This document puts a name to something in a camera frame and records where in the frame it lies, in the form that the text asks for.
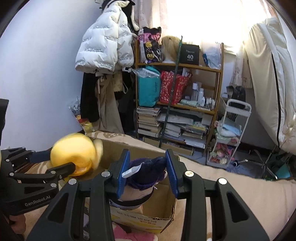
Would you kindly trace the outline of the person's left hand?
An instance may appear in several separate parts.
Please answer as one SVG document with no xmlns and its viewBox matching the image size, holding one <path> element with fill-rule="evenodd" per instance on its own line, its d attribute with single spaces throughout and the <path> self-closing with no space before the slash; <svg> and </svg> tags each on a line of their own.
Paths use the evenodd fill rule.
<svg viewBox="0 0 296 241">
<path fill-rule="evenodd" d="M 19 235 L 23 235 L 26 231 L 26 217 L 24 214 L 13 216 L 9 216 L 9 223 L 12 230 Z"/>
</svg>

